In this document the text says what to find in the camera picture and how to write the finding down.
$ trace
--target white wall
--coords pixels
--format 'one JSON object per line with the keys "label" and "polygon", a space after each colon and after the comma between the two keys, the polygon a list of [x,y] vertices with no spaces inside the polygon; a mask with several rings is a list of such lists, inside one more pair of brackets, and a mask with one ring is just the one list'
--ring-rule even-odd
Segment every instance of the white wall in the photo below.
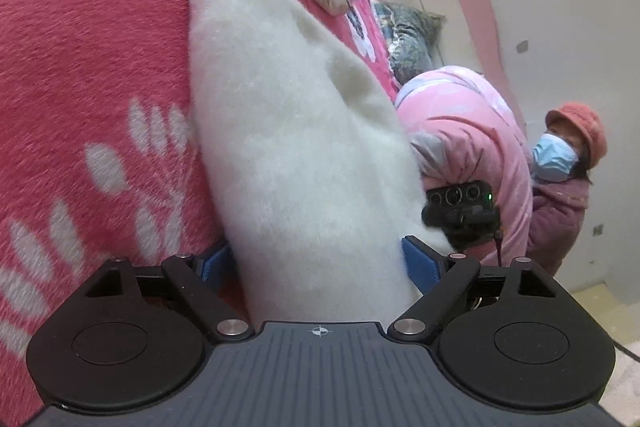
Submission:
{"label": "white wall", "polygon": [[[640,300],[640,0],[492,0],[507,76],[529,135],[566,100],[596,108],[609,155],[593,173],[583,234],[558,279],[576,289],[606,277],[625,301]],[[529,51],[515,46],[529,39]],[[592,237],[604,223],[604,235]]]}

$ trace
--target white leaf pattern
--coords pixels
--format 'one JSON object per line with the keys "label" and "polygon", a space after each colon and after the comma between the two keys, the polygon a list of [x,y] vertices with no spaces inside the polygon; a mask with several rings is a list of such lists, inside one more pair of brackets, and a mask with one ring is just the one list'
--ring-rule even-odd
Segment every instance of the white leaf pattern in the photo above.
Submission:
{"label": "white leaf pattern", "polygon": [[129,134],[136,149],[145,154],[149,150],[149,126],[145,112],[136,98],[129,104]]}
{"label": "white leaf pattern", "polygon": [[180,154],[184,154],[189,140],[189,125],[178,107],[174,104],[169,111],[169,128],[174,147]]}
{"label": "white leaf pattern", "polygon": [[136,213],[136,239],[140,253],[148,261],[154,261],[160,248],[160,237],[154,216],[141,206]]}
{"label": "white leaf pattern", "polygon": [[51,210],[49,236],[58,255],[69,264],[78,277],[84,267],[84,248],[63,200],[57,200]]}
{"label": "white leaf pattern", "polygon": [[126,174],[118,154],[103,143],[88,143],[84,157],[96,187],[107,194],[119,194],[127,188]]}
{"label": "white leaf pattern", "polygon": [[0,321],[0,342],[19,359],[24,358],[31,335],[14,325]]}
{"label": "white leaf pattern", "polygon": [[51,261],[35,234],[20,221],[13,221],[9,229],[12,247],[31,277],[43,282],[50,280],[53,272]]}
{"label": "white leaf pattern", "polygon": [[164,227],[164,251],[167,255],[175,255],[180,248],[180,232],[182,231],[182,210],[175,206]]}
{"label": "white leaf pattern", "polygon": [[159,155],[166,152],[166,131],[160,108],[155,105],[151,110],[151,145]]}
{"label": "white leaf pattern", "polygon": [[18,272],[0,268],[0,292],[14,311],[27,318],[49,313],[49,305],[40,291]]}

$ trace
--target floor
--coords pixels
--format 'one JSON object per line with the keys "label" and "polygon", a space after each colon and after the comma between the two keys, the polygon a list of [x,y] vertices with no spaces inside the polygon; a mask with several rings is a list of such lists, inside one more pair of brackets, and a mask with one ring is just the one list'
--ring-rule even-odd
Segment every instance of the floor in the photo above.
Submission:
{"label": "floor", "polygon": [[625,306],[604,284],[575,293],[574,298],[623,346],[640,341],[640,303]]}
{"label": "floor", "polygon": [[[640,355],[640,303],[625,306],[599,284],[574,298],[623,346]],[[640,427],[640,365],[616,351],[616,368],[600,405],[622,425]]]}

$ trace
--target face mask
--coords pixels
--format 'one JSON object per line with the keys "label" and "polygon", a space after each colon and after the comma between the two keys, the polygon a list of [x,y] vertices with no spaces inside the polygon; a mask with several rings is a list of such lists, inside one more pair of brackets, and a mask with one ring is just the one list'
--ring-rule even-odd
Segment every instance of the face mask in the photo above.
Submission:
{"label": "face mask", "polygon": [[578,155],[562,138],[543,134],[533,147],[534,176],[547,182],[564,182],[578,163]]}

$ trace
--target woman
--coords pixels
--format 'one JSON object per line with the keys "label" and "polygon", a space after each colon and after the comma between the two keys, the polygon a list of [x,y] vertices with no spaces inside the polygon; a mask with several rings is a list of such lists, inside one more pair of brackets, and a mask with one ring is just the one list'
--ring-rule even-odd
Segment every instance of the woman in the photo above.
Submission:
{"label": "woman", "polygon": [[589,206],[589,171],[607,153],[600,117],[570,102],[546,115],[546,133],[533,149],[533,216],[527,256],[551,275],[572,249]]}
{"label": "woman", "polygon": [[[396,98],[425,190],[488,182],[500,208],[503,263],[526,254],[532,209],[530,150],[500,94],[480,74],[446,66],[420,74]],[[468,250],[497,264],[491,243]]]}

